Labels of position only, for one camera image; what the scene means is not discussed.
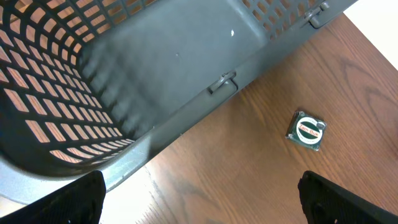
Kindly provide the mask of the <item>black round-logo snack packet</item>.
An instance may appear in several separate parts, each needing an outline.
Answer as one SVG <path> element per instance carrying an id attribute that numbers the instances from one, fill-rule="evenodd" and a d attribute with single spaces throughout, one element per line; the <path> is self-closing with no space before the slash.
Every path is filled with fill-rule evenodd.
<path id="1" fill-rule="evenodd" d="M 319 151 L 326 127 L 326 122 L 297 110 L 285 138 L 313 151 Z"/>

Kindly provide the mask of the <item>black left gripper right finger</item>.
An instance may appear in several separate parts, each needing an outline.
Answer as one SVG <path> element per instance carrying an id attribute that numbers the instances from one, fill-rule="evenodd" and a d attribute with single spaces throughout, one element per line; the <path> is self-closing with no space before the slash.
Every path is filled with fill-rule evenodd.
<path id="1" fill-rule="evenodd" d="M 298 183 L 309 223 L 397 223 L 397 215 L 307 170 Z"/>

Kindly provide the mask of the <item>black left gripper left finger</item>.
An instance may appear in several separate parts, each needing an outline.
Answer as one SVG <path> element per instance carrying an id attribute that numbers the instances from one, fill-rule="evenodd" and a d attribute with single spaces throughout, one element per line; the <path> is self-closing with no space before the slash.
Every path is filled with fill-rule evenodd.
<path id="1" fill-rule="evenodd" d="M 1 218 L 1 223 L 99 223 L 106 195 L 95 170 Z"/>

